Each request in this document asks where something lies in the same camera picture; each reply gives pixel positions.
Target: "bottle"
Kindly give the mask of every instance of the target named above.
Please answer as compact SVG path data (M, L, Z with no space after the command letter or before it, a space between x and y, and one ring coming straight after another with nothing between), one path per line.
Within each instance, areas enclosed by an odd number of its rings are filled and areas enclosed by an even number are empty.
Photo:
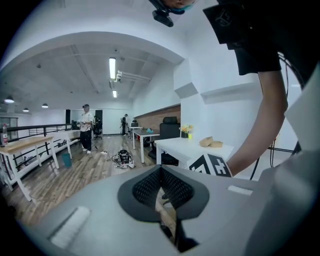
M3 125L2 133L3 133L3 144L7 145L8 144L8 132L7 132L6 124Z

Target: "human forearm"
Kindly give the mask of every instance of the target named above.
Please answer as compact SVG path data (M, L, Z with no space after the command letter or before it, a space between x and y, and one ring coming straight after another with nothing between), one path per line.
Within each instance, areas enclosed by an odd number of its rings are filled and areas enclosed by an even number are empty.
M263 99L248 137L227 162L233 176L250 166L267 150L285 119L288 104L281 73L272 71L259 76Z

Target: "white table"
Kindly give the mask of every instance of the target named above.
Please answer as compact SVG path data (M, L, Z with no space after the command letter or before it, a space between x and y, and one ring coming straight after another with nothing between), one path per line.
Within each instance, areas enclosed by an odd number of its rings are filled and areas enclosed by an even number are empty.
M24 196L26 197L26 199L28 201L31 201L31 197L30 197L29 192L26 189L26 187L22 184L21 174L17 170L16 163L14 160L14 154L17 152L21 152L22 150L25 150L28 148L34 148L38 164L41 167L42 166L41 158L39 156L37 145L48 142L48 141L50 141L50 147L51 147L52 157L54 159L55 166L57 169L59 169L59 164L58 164L58 160L57 160L57 156L56 156L56 150L54 147L54 137L53 136L29 137L29 138L15 141L15 142L10 142L5 147L0 147L0 154L7 156L9 158L9 163L10 163L14 178L15 178L16 182L18 183L22 193L24 194ZM2 165L2 160L0 160L0 167L1 167L2 175L4 175L4 178L5 178L5 182L8 184L10 190L12 191L13 188L10 184L9 178L8 178L7 174L4 173L4 167Z
M160 132L158 130L154 130L153 133L150 132L146 132L144 130L138 130L138 129L134 129L132 130L132 134L133 135L139 135L140 136L140 150L141 150L141 163L145 162L145 155L144 155L144 137L154 137L154 136L160 136ZM133 149L136 149L135 146L135 138L133 138L132 140L132 146Z
M70 159L72 159L71 150L70 150L70 141L72 139L80 138L80 130L63 130L52 133L55 139L66 140L66 146L68 148L68 153Z
M187 167L187 161L202 154L212 153L227 160L234 147L223 144L222 147L202 147L197 141L188 138L168 138L156 140L156 164L161 165L161 153L165 151L169 155L181 161L182 168Z
M139 127L139 126L129 126L128 127L130 129L130 132L131 132L131 140L132 140L132 137L133 137L133 130L135 129L142 129L143 127Z

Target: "white shirt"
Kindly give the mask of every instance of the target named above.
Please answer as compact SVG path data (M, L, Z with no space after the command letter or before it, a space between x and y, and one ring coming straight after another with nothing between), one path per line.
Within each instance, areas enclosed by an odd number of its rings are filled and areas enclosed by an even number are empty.
M86 131L90 131L91 130L91 124L89 124L88 122L93 122L94 120L94 116L89 112L87 113L83 113L82 114L82 118L81 118L81 128L80 128L80 132L86 132Z

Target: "trash can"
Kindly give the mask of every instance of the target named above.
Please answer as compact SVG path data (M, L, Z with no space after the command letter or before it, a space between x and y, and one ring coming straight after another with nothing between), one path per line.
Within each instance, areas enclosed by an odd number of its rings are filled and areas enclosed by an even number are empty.
M70 158L70 154L63 154L62 155L62 160L64 162L65 167L70 168L72 166L72 161Z

